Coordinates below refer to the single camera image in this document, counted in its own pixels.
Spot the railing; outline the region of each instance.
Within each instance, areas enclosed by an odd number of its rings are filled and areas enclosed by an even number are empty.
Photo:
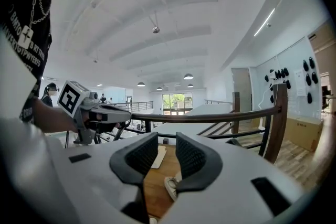
[[[208,115],[153,115],[153,114],[133,114],[133,120],[140,120],[145,122],[145,130],[146,132],[151,132],[151,122],[170,122],[170,123],[219,123],[226,122],[223,125],[227,126],[229,122],[233,122],[231,126],[229,126],[226,130],[222,131],[220,135],[207,135],[205,137],[211,139],[223,139],[223,138],[231,138],[232,144],[239,144],[235,141],[237,137],[243,137],[247,135],[262,133],[262,141],[261,143],[257,143],[254,145],[246,146],[247,149],[260,147],[259,155],[263,156],[269,162],[274,163],[277,159],[277,156],[280,151],[280,147],[282,144],[282,140],[284,139],[286,121],[287,121],[287,86],[285,84],[277,84],[273,86],[274,89],[274,99],[276,100],[274,107],[258,110],[258,111],[250,111],[250,112],[237,112],[240,107],[240,99],[239,93],[233,93],[233,106],[235,109],[231,111],[231,113],[226,114],[208,114]],[[269,137],[271,119],[273,116],[273,124],[271,129],[271,134]],[[239,129],[239,121],[257,119],[266,117],[266,124],[264,130],[256,130],[250,132],[238,132]],[[232,134],[225,134],[230,129],[233,129]],[[139,130],[126,129],[127,131],[136,132],[138,134],[145,133]],[[159,137],[167,137],[167,138],[176,138],[175,135],[172,134],[161,134],[159,133]]]
[[[225,101],[215,101],[215,100],[204,100],[204,104],[232,104],[232,102],[225,102]]]
[[[113,104],[118,108],[128,110],[130,112],[140,112],[142,110],[152,109],[153,101],[150,102],[136,102],[136,103],[119,103]]]

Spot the white ceiling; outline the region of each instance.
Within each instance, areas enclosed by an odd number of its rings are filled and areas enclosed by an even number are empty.
[[[191,72],[202,86],[205,70],[224,64],[264,2],[52,0],[45,76],[134,88],[183,82]],[[155,13],[159,34],[152,33]]]

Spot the ceiling light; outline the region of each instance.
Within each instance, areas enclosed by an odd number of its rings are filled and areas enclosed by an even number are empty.
[[[191,74],[185,74],[185,76],[184,76],[184,79],[193,79],[194,78],[194,76],[193,75],[191,75]]]
[[[267,23],[268,19],[271,17],[271,15],[273,14],[273,12],[275,11],[275,8],[272,10],[272,12],[270,13],[270,15],[268,15],[266,21],[264,21],[263,25],[259,28],[259,30],[254,34],[254,36],[256,36],[259,31],[264,27],[264,25]]]

